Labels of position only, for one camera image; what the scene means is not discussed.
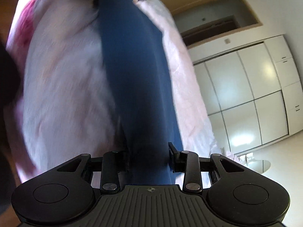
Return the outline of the blue cloth garment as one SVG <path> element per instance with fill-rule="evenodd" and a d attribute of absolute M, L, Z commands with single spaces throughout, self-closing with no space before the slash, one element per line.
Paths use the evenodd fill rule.
<path fill-rule="evenodd" d="M 98 27 L 107 79 L 125 138 L 129 182 L 174 184 L 169 142 L 183 145 L 162 32 L 133 0 L 101 0 Z"/>

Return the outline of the round ceiling lamp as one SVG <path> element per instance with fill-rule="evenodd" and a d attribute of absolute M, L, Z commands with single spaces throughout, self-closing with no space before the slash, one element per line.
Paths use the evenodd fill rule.
<path fill-rule="evenodd" d="M 248 162 L 248 168 L 257 172 L 264 173 L 271 167 L 271 163 L 268 160 L 252 160 Z"/>

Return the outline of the pink white bed cover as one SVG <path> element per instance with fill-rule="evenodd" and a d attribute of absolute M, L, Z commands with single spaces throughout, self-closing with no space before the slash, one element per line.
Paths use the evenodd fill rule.
<path fill-rule="evenodd" d="M 202 157 L 220 152 L 171 13 L 160 0 L 136 6 L 160 30 L 184 149 Z M 7 50 L 22 79 L 16 102 L 5 110 L 21 182 L 79 154 L 99 157 L 117 147 L 118 116 L 90 0 L 19 0 Z"/>

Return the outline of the white wardrobe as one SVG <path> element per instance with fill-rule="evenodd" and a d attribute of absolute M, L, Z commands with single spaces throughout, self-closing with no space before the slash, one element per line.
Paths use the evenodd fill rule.
<path fill-rule="evenodd" d="M 194 69 L 222 152 L 244 153 L 302 130 L 302 85 L 283 35 Z"/>

